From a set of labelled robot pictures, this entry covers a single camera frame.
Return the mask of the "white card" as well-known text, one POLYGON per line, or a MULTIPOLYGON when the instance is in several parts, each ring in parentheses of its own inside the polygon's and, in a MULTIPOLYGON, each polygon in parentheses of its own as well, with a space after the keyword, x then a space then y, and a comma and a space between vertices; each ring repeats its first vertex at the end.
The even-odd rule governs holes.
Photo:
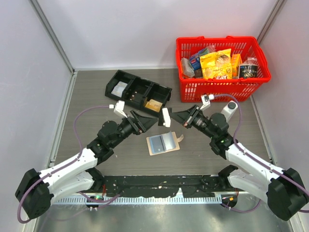
POLYGON ((166 107, 162 108, 159 112, 158 126, 164 126, 166 128, 170 128, 171 126, 171 117, 166 107))

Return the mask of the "beige leather card holder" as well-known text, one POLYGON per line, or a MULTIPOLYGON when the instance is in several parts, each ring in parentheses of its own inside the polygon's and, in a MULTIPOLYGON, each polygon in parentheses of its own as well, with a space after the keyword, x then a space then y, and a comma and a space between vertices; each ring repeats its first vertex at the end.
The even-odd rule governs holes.
POLYGON ((177 137, 176 133, 168 132, 146 138, 150 156, 180 150, 179 143, 183 140, 183 134, 177 137))

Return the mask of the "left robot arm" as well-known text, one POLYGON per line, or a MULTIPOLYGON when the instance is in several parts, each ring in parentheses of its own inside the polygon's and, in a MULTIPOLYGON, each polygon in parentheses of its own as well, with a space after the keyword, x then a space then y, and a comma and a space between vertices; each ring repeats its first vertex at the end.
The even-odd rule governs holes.
POLYGON ((103 123, 97 137, 78 154, 51 168, 25 172, 15 192, 19 201, 17 220, 22 224, 42 214, 57 200, 76 192, 91 190, 99 192, 103 176, 96 166, 114 154, 114 148, 128 136, 147 132, 158 120, 141 116, 132 110, 130 115, 115 109, 121 123, 112 120, 103 123))

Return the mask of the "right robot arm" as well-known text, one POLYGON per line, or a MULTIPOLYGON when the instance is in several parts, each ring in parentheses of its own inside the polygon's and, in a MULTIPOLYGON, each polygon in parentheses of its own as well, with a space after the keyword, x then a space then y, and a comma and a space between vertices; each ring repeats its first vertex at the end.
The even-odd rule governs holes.
POLYGON ((278 218, 288 221, 308 204, 309 192, 296 170, 284 170, 263 160, 228 133, 228 120, 237 109, 238 105, 230 101, 220 113, 205 117, 200 107, 194 105, 185 111, 170 113, 170 117, 185 128, 194 127, 208 136, 216 155, 237 164, 219 173, 220 189, 244 190, 267 203, 278 218))

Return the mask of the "gold card in tray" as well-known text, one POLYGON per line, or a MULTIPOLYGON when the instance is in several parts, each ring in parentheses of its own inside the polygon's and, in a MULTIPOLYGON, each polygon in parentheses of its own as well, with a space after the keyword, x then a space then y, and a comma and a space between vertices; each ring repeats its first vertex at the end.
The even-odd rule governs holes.
POLYGON ((145 104, 145 108, 158 112, 158 113, 160 112, 161 107, 162 107, 162 103, 154 99, 150 99, 145 104))

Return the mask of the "white cards in tray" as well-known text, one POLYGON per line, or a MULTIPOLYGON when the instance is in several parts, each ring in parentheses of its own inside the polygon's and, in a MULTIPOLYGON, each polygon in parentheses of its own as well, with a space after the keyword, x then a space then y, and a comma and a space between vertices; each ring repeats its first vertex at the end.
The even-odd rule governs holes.
POLYGON ((127 87, 127 83, 119 81, 117 85, 113 88, 111 93, 120 98, 122 97, 122 94, 126 87, 127 87))

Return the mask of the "black three-compartment tray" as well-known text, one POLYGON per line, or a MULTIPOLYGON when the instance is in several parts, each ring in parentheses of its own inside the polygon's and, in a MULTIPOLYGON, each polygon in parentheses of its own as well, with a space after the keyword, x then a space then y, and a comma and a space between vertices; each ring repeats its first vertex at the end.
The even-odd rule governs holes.
POLYGON ((172 89, 162 86, 156 82, 141 78, 128 72, 118 70, 111 78, 105 88, 105 96, 113 100, 122 100, 126 105, 137 110, 148 113, 152 116, 159 116, 158 112, 145 108, 145 104, 150 99, 162 103, 163 108, 170 100, 172 89), (117 97, 111 93, 119 81, 127 83, 122 97, 117 97))

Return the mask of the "brown chocolate box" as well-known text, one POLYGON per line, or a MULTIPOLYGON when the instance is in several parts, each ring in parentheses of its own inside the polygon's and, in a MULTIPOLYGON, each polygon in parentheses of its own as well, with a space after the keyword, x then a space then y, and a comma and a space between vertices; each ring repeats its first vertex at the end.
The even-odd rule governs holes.
POLYGON ((203 73, 201 69, 194 70, 195 76, 194 78, 203 78, 203 73))

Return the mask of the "grey wrapped package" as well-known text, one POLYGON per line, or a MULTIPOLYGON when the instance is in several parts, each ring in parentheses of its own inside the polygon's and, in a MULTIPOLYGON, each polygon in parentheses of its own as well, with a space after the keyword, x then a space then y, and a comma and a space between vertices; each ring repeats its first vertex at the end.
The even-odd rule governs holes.
POLYGON ((192 68, 187 58, 181 59, 183 74, 189 78, 195 77, 194 69, 192 68))

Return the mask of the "red plastic shopping basket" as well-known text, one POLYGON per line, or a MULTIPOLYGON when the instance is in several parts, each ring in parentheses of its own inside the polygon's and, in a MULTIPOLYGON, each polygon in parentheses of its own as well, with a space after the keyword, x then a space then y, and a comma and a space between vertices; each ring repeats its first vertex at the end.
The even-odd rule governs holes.
POLYGON ((267 60, 257 40, 252 36, 225 38, 180 37, 176 40, 176 64, 179 70, 180 98, 182 102, 199 102, 201 95, 219 94, 218 102, 227 101, 231 94, 238 101, 247 100, 263 83, 271 80, 267 60), (185 59, 189 59, 203 48, 210 53, 202 56, 200 78, 184 73, 185 59), (238 70, 233 72, 232 57, 242 63, 252 58, 253 73, 244 77, 238 70))

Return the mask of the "blue snack box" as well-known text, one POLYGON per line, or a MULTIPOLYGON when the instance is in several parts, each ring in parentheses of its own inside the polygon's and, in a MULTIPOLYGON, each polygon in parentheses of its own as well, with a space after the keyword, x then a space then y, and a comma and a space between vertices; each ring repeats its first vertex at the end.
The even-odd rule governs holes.
POLYGON ((200 56, 198 53, 193 54, 192 56, 190 56, 189 58, 189 62, 193 68, 193 70, 198 70, 201 68, 200 65, 200 56))

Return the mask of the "yellow chips bag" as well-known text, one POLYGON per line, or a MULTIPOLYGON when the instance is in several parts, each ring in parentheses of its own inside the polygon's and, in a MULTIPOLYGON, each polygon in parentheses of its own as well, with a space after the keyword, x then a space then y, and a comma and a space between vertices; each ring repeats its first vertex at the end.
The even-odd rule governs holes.
POLYGON ((232 79, 231 48, 201 56, 200 65, 204 79, 232 79))

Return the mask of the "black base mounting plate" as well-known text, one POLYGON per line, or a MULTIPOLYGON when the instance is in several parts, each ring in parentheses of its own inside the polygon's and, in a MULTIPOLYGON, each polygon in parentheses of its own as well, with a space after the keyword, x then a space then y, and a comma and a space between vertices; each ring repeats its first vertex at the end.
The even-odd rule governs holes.
POLYGON ((103 177, 95 190, 108 197, 119 194, 126 198, 173 198, 181 190, 184 198, 198 198, 235 188, 222 177, 211 175, 110 175, 103 177))

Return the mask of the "green sponge pack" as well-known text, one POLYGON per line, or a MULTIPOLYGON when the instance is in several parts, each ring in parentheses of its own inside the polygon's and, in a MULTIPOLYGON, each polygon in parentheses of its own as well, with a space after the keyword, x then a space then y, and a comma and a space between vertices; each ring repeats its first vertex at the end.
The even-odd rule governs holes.
POLYGON ((206 55, 210 52, 211 52, 210 49, 208 47, 205 47, 205 48, 199 50, 197 55, 200 57, 200 56, 206 55))

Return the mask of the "black round can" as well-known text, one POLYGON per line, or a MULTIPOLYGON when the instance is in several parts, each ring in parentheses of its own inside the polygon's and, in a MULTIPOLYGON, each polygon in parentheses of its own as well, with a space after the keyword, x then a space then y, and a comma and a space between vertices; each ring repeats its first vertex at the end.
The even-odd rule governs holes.
POLYGON ((257 77, 258 66, 255 64, 239 65, 239 78, 248 79, 257 77))

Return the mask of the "orange snack box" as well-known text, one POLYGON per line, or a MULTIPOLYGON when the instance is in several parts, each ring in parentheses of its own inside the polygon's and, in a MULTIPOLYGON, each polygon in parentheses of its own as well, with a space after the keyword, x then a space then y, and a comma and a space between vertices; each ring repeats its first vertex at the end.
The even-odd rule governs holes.
POLYGON ((242 59, 240 54, 233 54, 231 57, 231 67, 232 67, 232 78, 239 78, 239 66, 242 64, 242 59))

